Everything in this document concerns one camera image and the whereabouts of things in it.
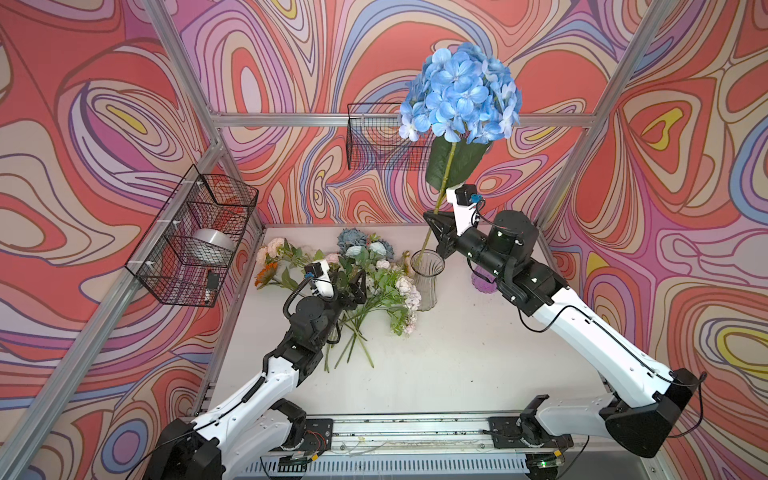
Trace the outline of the clear glass vase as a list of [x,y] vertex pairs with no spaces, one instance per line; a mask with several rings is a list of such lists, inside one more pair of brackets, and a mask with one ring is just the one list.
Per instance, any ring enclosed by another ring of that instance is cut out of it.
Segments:
[[437,304],[437,279],[445,269],[445,260],[435,250],[422,249],[414,254],[411,268],[421,295],[418,310],[429,311]]

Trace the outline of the pale pink hydrangea bunch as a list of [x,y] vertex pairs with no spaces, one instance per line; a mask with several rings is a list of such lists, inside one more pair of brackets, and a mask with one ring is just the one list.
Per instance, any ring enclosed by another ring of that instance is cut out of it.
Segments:
[[383,305],[387,309],[373,314],[384,314],[389,331],[394,335],[410,335],[416,327],[421,301],[413,279],[401,265],[388,260],[379,260],[375,266],[378,270],[376,285],[385,289]]

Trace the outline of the cream pink rose stem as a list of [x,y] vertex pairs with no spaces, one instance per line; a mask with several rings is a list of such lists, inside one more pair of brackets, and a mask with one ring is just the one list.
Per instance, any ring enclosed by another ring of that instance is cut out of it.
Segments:
[[274,238],[262,246],[256,254],[256,268],[264,269],[268,264],[286,263],[293,268],[303,267],[311,261],[310,255],[294,246],[285,238]]

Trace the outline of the blue hydrangea stem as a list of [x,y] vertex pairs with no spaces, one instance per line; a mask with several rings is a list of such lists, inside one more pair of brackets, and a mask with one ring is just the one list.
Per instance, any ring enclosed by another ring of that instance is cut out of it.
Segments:
[[521,108],[510,69],[480,46],[440,48],[426,58],[399,106],[398,135],[411,144],[432,137],[425,181],[438,194],[434,212],[493,143],[511,138]]

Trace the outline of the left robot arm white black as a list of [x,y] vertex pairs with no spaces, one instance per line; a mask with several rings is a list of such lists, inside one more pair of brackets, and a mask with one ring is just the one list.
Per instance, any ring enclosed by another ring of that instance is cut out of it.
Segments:
[[234,479],[274,449],[305,450],[307,414],[288,395],[320,365],[340,318],[367,300],[366,274],[343,284],[326,262],[306,269],[283,304],[289,328],[252,379],[191,421],[177,419],[142,459],[146,479]]

